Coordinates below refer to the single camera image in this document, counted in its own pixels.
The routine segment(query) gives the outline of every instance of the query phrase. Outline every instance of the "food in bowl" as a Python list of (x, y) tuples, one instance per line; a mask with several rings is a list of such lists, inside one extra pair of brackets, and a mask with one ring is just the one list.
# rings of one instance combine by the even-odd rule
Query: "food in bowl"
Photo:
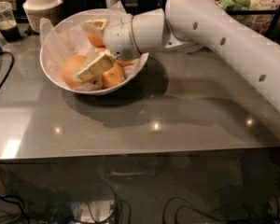
[(92, 77), (85, 81), (73, 80), (73, 74), (75, 73), (77, 68), (85, 62), (85, 60), (86, 56), (74, 55), (65, 61), (62, 69), (64, 82), (73, 90), (82, 87), (85, 83), (90, 83), (97, 86), (98, 89), (101, 89), (103, 87), (102, 75)]
[(73, 74), (73, 80), (87, 81), (91, 78), (101, 75), (103, 72), (113, 68), (115, 59), (106, 52), (91, 52)]
[(40, 51), (40, 64), (47, 78), (55, 85), (67, 91), (95, 96), (109, 94), (128, 84), (144, 67), (148, 53), (142, 54), (139, 59), (134, 60), (129, 66), (121, 66), (124, 81), (111, 88), (103, 88), (103, 84), (102, 87), (95, 86), (88, 82), (82, 82), (83, 85), (81, 87), (71, 88), (64, 82), (62, 74), (63, 65), (70, 56), (79, 54), (88, 57), (90, 52), (94, 51), (97, 53), (109, 52), (105, 47), (94, 47), (87, 39), (81, 24), (84, 21), (95, 19), (111, 20), (119, 14), (121, 12), (112, 9), (88, 10), (63, 20), (55, 27), (52, 27), (52, 29), (44, 30), (45, 33), (41, 33), (41, 36), (45, 37), (45, 39)]
[(119, 59), (116, 60), (116, 62), (122, 67), (129, 66), (129, 65), (133, 64), (133, 61), (134, 60), (129, 60), (127, 62), (124, 62), (124, 61), (121, 61)]
[(103, 89), (115, 87), (124, 81), (124, 73), (118, 63), (114, 63), (113, 67), (102, 73)]
[(108, 23), (107, 19), (87, 20), (81, 24), (90, 43), (96, 48), (103, 48), (103, 32)]

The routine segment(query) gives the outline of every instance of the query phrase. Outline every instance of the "black cable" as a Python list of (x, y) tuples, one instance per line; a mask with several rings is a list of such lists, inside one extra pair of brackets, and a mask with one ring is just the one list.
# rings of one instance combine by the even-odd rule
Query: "black cable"
[(24, 201), (20, 198), (20, 197), (18, 197), (18, 196), (14, 196), (14, 195), (8, 195), (8, 196), (4, 196), (4, 197), (0, 197), (0, 201), (2, 200), (2, 199), (17, 199), (20, 203), (21, 203), (21, 208), (22, 209), (24, 209), (25, 208), (25, 203), (24, 203)]
[(165, 221), (165, 216), (166, 216), (166, 211), (167, 211), (167, 208), (168, 208), (168, 205), (170, 204), (170, 202), (172, 202), (172, 201), (174, 201), (174, 200), (180, 200), (180, 201), (183, 201), (184, 203), (186, 203), (187, 205), (188, 205), (188, 207), (190, 207), (191, 208), (191, 210), (192, 211), (194, 211), (194, 212), (197, 212), (197, 213), (199, 213), (199, 214), (201, 214), (201, 215), (208, 215), (208, 216), (211, 216), (211, 215), (209, 215), (209, 214), (207, 214), (206, 212), (204, 212), (204, 211), (201, 211), (201, 210), (199, 210), (198, 208), (196, 208), (196, 207), (194, 207), (190, 202), (188, 202), (186, 199), (184, 199), (184, 198), (181, 198), (181, 197), (172, 197), (172, 198), (170, 198), (167, 202), (166, 202), (166, 204), (165, 204), (165, 206), (164, 206), (164, 209), (163, 209), (163, 212), (162, 212), (162, 224), (166, 224), (166, 221)]
[[(118, 210), (118, 205), (119, 205), (119, 198), (118, 198), (118, 195), (116, 194), (116, 192), (113, 190), (113, 188), (107, 184), (106, 182), (102, 182), (104, 185), (106, 185), (112, 192), (112, 195), (114, 197), (114, 208), (112, 210), (112, 212), (110, 213), (109, 217), (107, 217), (106, 219), (104, 220), (95, 220), (93, 214), (92, 214), (92, 211), (91, 211), (91, 208), (89, 206), (88, 203), (84, 202), (87, 206), (88, 206), (88, 209), (89, 209), (89, 212), (90, 212), (90, 215), (91, 215), (91, 218), (92, 220), (94, 221), (95, 224), (105, 224), (105, 223), (108, 223), (108, 222), (111, 222), (116, 213), (117, 213), (117, 210)], [(93, 224), (93, 222), (84, 222), (84, 221), (81, 221), (81, 220), (78, 220), (76, 218), (73, 218), (73, 221), (77, 222), (77, 223), (81, 223), (81, 224)]]
[(1, 196), (0, 196), (0, 200), (3, 201), (3, 202), (6, 202), (6, 203), (16, 204), (16, 205), (19, 207), (19, 209), (21, 210), (21, 214), (24, 215), (25, 218), (27, 219), (27, 223), (30, 224), (30, 219), (29, 219), (28, 216), (25, 214), (24, 209), (23, 209), (23, 207), (20, 205), (20, 203), (11, 201), (11, 200), (7, 199), (6, 197), (1, 197)]
[(183, 208), (188, 208), (189, 210), (191, 210), (191, 211), (193, 211), (193, 212), (195, 212), (195, 213), (198, 213), (198, 214), (200, 214), (200, 215), (202, 215), (202, 216), (209, 217), (209, 218), (213, 219), (214, 221), (223, 221), (223, 220), (218, 219), (218, 218), (216, 218), (216, 217), (213, 217), (213, 216), (211, 216), (211, 215), (209, 215), (209, 214), (206, 214), (205, 212), (202, 212), (202, 211), (200, 211), (200, 210), (198, 210), (198, 209), (196, 209), (196, 208), (192, 208), (192, 207), (189, 206), (188, 204), (182, 204), (181, 206), (179, 206), (179, 207), (177, 208), (177, 210), (176, 210), (176, 212), (175, 212), (175, 224), (178, 224), (178, 221), (177, 221), (178, 213), (179, 213), (180, 210), (183, 209)]
[(131, 224), (132, 208), (131, 208), (130, 204), (127, 201), (125, 201), (125, 200), (119, 200), (119, 203), (123, 203), (123, 204), (127, 204), (128, 205), (128, 207), (129, 207), (128, 224)]
[(0, 89), (2, 88), (3, 84), (6, 82), (7, 77), (8, 77), (8, 75), (9, 75), (9, 73), (10, 73), (12, 67), (13, 67), (13, 64), (14, 64), (14, 62), (15, 62), (15, 58), (14, 58), (14, 56), (13, 56), (12, 53), (10, 53), (10, 52), (8, 52), (8, 51), (1, 51), (1, 50), (0, 50), (0, 56), (1, 56), (1, 55), (5, 55), (5, 54), (8, 54), (8, 55), (10, 56), (10, 58), (11, 58), (11, 63), (10, 63), (10, 65), (9, 65), (9, 68), (8, 68), (8, 70), (7, 70), (7, 73), (4, 75), (2, 81), (0, 82)]
[(276, 196), (274, 198), (276, 200), (276, 205), (277, 205), (277, 214), (276, 216), (274, 216), (274, 220), (280, 222), (280, 203), (279, 203), (279, 199)]

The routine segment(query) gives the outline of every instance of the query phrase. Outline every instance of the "food container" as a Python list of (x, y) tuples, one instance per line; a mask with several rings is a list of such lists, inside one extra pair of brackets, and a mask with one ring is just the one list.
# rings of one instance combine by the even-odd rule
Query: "food container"
[(62, 0), (27, 0), (22, 7), (24, 8), (31, 28), (39, 33), (40, 20), (42, 18), (50, 19), (53, 25), (59, 23), (60, 18), (58, 13), (61, 3)]
[(82, 93), (88, 95), (105, 95), (116, 91), (125, 86), (132, 80), (144, 67), (148, 54), (143, 54), (139, 59), (134, 60), (132, 65), (123, 68), (125, 80), (119, 85), (97, 90), (94, 86), (73, 90), (69, 88), (62, 77), (62, 67), (65, 61), (75, 55), (85, 55), (95, 50), (86, 37), (85, 32), (81, 28), (81, 23), (87, 20), (96, 19), (112, 19), (125, 13), (121, 8), (110, 9), (92, 9), (75, 14), (64, 21), (60, 22), (56, 27), (49, 29), (48, 20), (42, 20), (42, 28), (40, 38), (42, 48), (40, 51), (40, 62), (42, 69), (48, 79), (55, 85), (74, 93)]

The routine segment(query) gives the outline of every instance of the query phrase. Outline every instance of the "table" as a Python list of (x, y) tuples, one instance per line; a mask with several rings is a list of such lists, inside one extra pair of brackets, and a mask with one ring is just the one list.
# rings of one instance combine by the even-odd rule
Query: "table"
[(0, 44), (16, 59), (0, 90), (0, 159), (280, 147), (280, 114), (208, 49), (151, 53), (127, 86), (87, 96), (49, 81), (39, 36)]

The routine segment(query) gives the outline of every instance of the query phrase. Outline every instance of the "floor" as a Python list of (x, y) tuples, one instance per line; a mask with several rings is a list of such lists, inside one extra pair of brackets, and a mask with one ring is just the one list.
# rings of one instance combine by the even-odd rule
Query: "floor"
[[(75, 214), (78, 203), (93, 205), (97, 223), (116, 204), (107, 222), (264, 223), (280, 210), (280, 148), (0, 161), (0, 196), (8, 195), (23, 199), (30, 223), (71, 223), (62, 207)], [(20, 213), (0, 201), (0, 223), (27, 223)]]

